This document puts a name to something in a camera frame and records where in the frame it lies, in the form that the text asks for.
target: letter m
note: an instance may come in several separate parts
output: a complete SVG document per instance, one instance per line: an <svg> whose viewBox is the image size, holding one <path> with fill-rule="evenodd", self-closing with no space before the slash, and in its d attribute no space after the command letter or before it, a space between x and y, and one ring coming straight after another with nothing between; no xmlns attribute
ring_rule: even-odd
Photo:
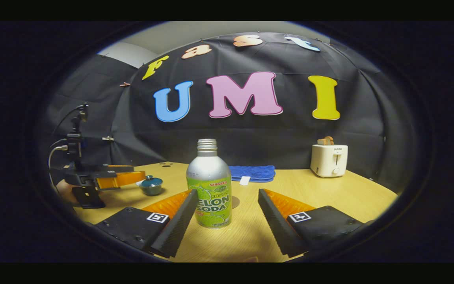
<svg viewBox="0 0 454 284"><path fill-rule="evenodd" d="M238 114L244 114L248 104L254 97L254 106L250 111L254 115L277 115L283 112L278 105L272 80L276 77L273 72L255 72L250 75L244 88L241 88L229 76L209 78L206 83L213 89L213 110L209 112L212 118L223 118L231 115L225 100L228 99Z"/></svg>

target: blue letter u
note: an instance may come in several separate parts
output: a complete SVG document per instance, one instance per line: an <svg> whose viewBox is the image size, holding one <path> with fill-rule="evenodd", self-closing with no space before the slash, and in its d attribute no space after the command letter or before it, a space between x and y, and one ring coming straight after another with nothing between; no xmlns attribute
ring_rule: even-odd
<svg viewBox="0 0 454 284"><path fill-rule="evenodd" d="M167 108L167 94L171 89L165 88L155 92L153 97L155 97L157 118L164 122L173 122L184 118L190 110L190 86L193 84L194 82L192 81L185 81L175 86L175 90L178 91L180 106L173 112L170 112L169 108Z"/></svg>

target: wooden table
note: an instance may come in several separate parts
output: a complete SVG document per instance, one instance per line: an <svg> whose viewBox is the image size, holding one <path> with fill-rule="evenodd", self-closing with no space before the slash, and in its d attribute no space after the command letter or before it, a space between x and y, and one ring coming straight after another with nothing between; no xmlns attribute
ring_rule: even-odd
<svg viewBox="0 0 454 284"><path fill-rule="evenodd" d="M188 164L166 162L135 167L146 175L161 178L163 193L146 196L136 185L106 191L100 197L106 208L84 210L75 207L83 221L96 224L119 210L132 206L143 208L164 198L187 190L185 172ZM274 180L239 185L232 181L233 221L220 229L200 226L192 217L173 262L242 262L258 257L259 262L283 262L271 229L258 204L258 189L269 189L313 207L331 205L349 216L367 222L380 216L397 198L389 189L355 173L346 171L343 177L320 178L310 169L276 170Z"/></svg>

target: green label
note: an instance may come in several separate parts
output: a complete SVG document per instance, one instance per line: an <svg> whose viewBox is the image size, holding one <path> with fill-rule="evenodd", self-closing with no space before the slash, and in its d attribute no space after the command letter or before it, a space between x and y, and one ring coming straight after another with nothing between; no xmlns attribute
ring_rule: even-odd
<svg viewBox="0 0 454 284"><path fill-rule="evenodd" d="M221 228L231 222L231 177L214 180L187 178L189 189L196 189L199 197L195 216L200 225Z"/></svg>

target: aluminum bottle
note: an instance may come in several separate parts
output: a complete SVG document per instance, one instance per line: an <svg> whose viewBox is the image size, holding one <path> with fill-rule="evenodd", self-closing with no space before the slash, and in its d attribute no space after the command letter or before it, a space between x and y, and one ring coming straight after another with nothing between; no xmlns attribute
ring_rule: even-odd
<svg viewBox="0 0 454 284"><path fill-rule="evenodd" d="M218 156L215 139L199 139L197 157L187 168L187 185L196 189L195 216L201 226L222 228L232 221L231 170Z"/></svg>

